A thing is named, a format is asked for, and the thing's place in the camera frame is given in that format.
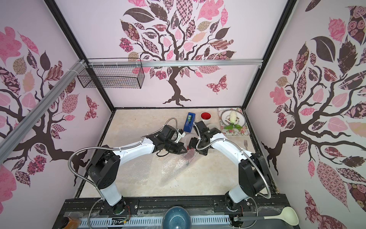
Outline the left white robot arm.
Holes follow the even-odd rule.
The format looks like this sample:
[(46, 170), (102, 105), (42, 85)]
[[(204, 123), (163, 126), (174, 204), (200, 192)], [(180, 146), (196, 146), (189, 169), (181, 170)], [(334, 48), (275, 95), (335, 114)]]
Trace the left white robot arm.
[(87, 166), (87, 174), (104, 201), (112, 208), (114, 215), (122, 214), (126, 206), (124, 197), (116, 186), (119, 167), (140, 156), (161, 150), (177, 155), (185, 154), (187, 149), (180, 141), (184, 136), (185, 132), (182, 129), (165, 125), (161, 130), (143, 136), (139, 143), (122, 148), (110, 148), (105, 145), (96, 150)]

